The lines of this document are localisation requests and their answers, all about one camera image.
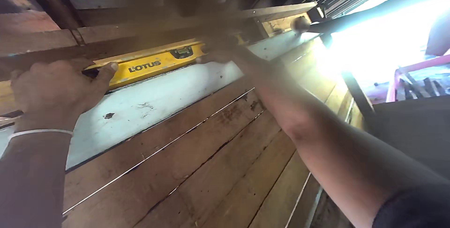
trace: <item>wrist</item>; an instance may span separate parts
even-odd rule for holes
[[[80,115],[69,110],[25,112],[15,123],[15,132],[33,129],[63,129],[73,131]]]

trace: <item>wooden wall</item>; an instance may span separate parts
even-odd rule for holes
[[[345,119],[352,97],[343,81],[320,71],[319,47],[297,47],[280,61]],[[354,106],[352,117],[360,118]],[[304,227],[320,193],[291,140],[241,78],[68,172],[63,227]]]

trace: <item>white surface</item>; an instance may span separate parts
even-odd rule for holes
[[[303,34],[299,39],[298,35],[289,31],[254,44],[249,49],[259,57],[270,60],[297,47],[312,35],[315,34]],[[232,62],[194,64],[105,95],[97,106],[78,119],[66,168],[155,125],[241,76],[241,71]],[[109,113],[114,115],[105,119],[104,116]],[[3,154],[7,137],[12,133],[12,127],[0,130],[0,154]]]

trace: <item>nail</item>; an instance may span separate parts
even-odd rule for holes
[[[111,63],[111,68],[115,71],[117,71],[119,69],[119,64],[116,62],[112,62]]]

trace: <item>wood grain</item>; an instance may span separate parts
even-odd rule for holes
[[[308,174],[308,168],[298,153],[294,153],[249,227],[284,228]]]
[[[233,186],[273,143],[280,128],[273,116],[264,112],[245,127],[230,143],[211,160],[200,167],[176,190],[182,200],[174,206],[158,206],[138,227],[149,227],[150,216],[171,217],[177,215],[174,207],[186,204],[191,219],[201,227],[213,210],[229,195]]]
[[[314,176],[309,176],[305,188],[300,195],[300,199],[298,199],[297,205],[293,210],[292,218],[286,228],[309,227],[308,224],[312,220],[312,215],[314,215],[315,208],[317,207],[315,201],[319,189],[320,184]]]
[[[202,227],[247,228],[294,152],[291,139],[279,132]]]
[[[72,209],[64,217],[63,227],[134,226],[261,111],[254,91],[249,92],[247,97],[235,101]],[[141,141],[133,142],[143,145]],[[152,135],[149,134],[145,142],[152,141]]]
[[[241,78],[67,173],[64,210],[74,206],[250,89],[250,81]]]

